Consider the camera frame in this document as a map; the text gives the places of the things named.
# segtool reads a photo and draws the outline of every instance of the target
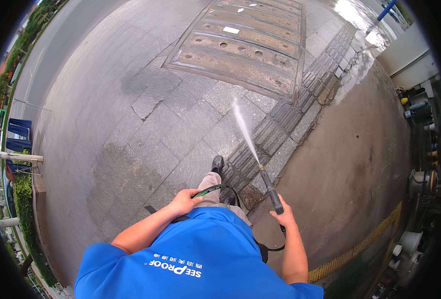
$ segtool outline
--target black shoe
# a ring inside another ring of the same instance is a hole
[[[230,206],[236,206],[235,196],[234,195],[230,195],[229,197],[227,197],[227,199],[224,200],[224,204],[230,205]]]
[[[222,173],[222,168],[224,167],[224,158],[220,155],[214,158],[212,161],[212,172]]]

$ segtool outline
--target stone pavement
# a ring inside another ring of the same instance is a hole
[[[82,41],[48,95],[52,112],[41,115],[34,147],[45,157],[52,251],[69,284],[87,245],[112,241],[148,215],[145,205],[160,209],[197,187],[218,154],[226,159],[223,181],[241,191],[246,212],[265,197],[233,99],[273,180],[360,50],[350,46],[355,29],[326,4],[299,2],[307,51],[297,103],[161,69],[209,0],[130,1]]]

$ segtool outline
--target khaki pants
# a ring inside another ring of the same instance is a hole
[[[202,183],[199,185],[200,190],[207,189],[209,187],[212,187],[213,185],[218,185],[222,183],[222,179],[220,178],[220,175],[216,172],[209,172],[204,179],[202,180]],[[194,208],[200,208],[200,207],[222,207],[227,208],[234,212],[240,219],[244,220],[247,225],[252,226],[252,223],[247,219],[247,216],[245,215],[244,211],[238,206],[231,206],[226,205],[223,203],[220,203],[219,201],[220,196],[220,189],[212,191],[206,195],[204,195],[204,200]]]

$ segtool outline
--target pressure washer gun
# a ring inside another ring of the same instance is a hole
[[[280,202],[280,198],[277,194],[277,191],[273,188],[269,175],[267,174],[267,171],[264,169],[264,165],[259,164],[259,169],[260,169],[260,176],[264,180],[265,187],[267,187],[267,192],[269,193],[273,208],[277,213],[277,215],[280,215],[283,213],[283,206],[282,203]],[[285,228],[281,224],[280,224],[280,229],[282,230],[282,233],[285,236]]]

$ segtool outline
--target seeproof logo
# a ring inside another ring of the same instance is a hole
[[[202,272],[195,271],[193,269],[188,269],[187,266],[176,267],[174,265],[170,265],[168,263],[162,263],[161,261],[157,261],[157,260],[153,260],[153,261],[149,262],[149,266],[161,267],[162,269],[167,269],[167,270],[172,271],[178,275],[181,275],[185,271],[186,275],[194,276],[197,278],[199,278],[200,275],[202,274]]]

